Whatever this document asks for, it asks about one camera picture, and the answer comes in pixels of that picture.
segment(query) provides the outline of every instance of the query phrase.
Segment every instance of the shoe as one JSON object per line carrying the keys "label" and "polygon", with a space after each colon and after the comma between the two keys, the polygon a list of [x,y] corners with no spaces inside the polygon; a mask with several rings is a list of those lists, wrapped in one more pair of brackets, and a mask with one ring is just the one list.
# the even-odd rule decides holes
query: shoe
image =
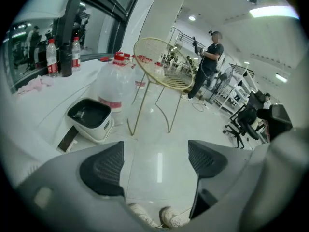
{"label": "shoe", "polygon": [[132,212],[134,212],[141,220],[147,223],[150,227],[159,228],[157,225],[147,214],[147,211],[137,203],[131,203],[128,205]]}
{"label": "shoe", "polygon": [[173,210],[170,206],[163,208],[160,215],[162,222],[170,229],[181,227],[190,221],[188,218]]}
{"label": "shoe", "polygon": [[187,101],[192,100],[192,98],[188,97],[188,94],[182,94],[182,98]]}

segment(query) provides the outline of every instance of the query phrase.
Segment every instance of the office chair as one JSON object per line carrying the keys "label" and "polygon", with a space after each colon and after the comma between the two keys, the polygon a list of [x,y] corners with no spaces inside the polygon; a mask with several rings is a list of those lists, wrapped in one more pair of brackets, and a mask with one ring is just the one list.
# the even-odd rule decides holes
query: office chair
{"label": "office chair", "polygon": [[223,130],[223,133],[225,134],[228,132],[236,137],[237,148],[239,148],[239,142],[241,143],[242,148],[244,148],[244,144],[240,136],[244,136],[246,133],[248,133],[255,140],[259,140],[259,135],[251,125],[257,118],[257,110],[263,108],[264,102],[265,95],[261,91],[256,93],[251,92],[249,95],[248,104],[243,105],[230,117],[230,124],[233,124],[237,129],[234,129],[230,124],[225,125],[225,128],[229,127],[231,130]]}

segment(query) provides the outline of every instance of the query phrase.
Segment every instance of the red label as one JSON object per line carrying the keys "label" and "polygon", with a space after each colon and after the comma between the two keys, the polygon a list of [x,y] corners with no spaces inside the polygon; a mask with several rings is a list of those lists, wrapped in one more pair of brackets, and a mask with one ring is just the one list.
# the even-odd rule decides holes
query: red label
{"label": "red label", "polygon": [[99,102],[101,102],[102,104],[105,104],[107,106],[109,106],[111,109],[118,109],[121,108],[121,101],[107,101],[105,99],[102,99],[100,96],[98,96],[98,100]]}
{"label": "red label", "polygon": [[145,82],[138,82],[138,81],[135,81],[135,85],[136,85],[136,86],[140,86],[140,87],[145,87],[145,86],[146,86],[146,83],[145,83]]}
{"label": "red label", "polygon": [[80,66],[81,66],[81,61],[79,59],[72,60],[72,68],[80,67]]}
{"label": "red label", "polygon": [[48,68],[48,74],[53,74],[53,73],[56,73],[58,71],[57,63],[48,65],[47,68]]}

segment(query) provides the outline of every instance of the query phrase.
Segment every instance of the black t-shirt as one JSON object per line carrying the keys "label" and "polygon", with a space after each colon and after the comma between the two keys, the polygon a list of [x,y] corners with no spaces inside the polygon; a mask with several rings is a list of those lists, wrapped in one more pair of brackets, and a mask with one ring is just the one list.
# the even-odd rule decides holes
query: black t-shirt
{"label": "black t-shirt", "polygon": [[[219,54],[219,56],[222,55],[223,50],[224,48],[221,44],[215,44],[215,43],[213,43],[207,48],[208,53]],[[200,67],[202,67],[203,70],[207,68],[207,69],[212,70],[213,72],[215,72],[216,66],[217,66],[217,61],[212,60],[206,56],[203,57],[201,64],[200,64]]]}

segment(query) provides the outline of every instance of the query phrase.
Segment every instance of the water bottle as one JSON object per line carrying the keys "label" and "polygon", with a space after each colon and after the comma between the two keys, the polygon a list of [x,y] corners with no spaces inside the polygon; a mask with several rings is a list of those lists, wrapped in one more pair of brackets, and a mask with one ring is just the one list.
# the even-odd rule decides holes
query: water bottle
{"label": "water bottle", "polygon": [[57,51],[54,39],[48,40],[48,47],[46,49],[46,60],[48,75],[50,77],[57,77],[59,75],[59,72],[57,66]]}
{"label": "water bottle", "polygon": [[72,70],[79,71],[81,69],[81,46],[78,37],[74,37],[72,45]]}

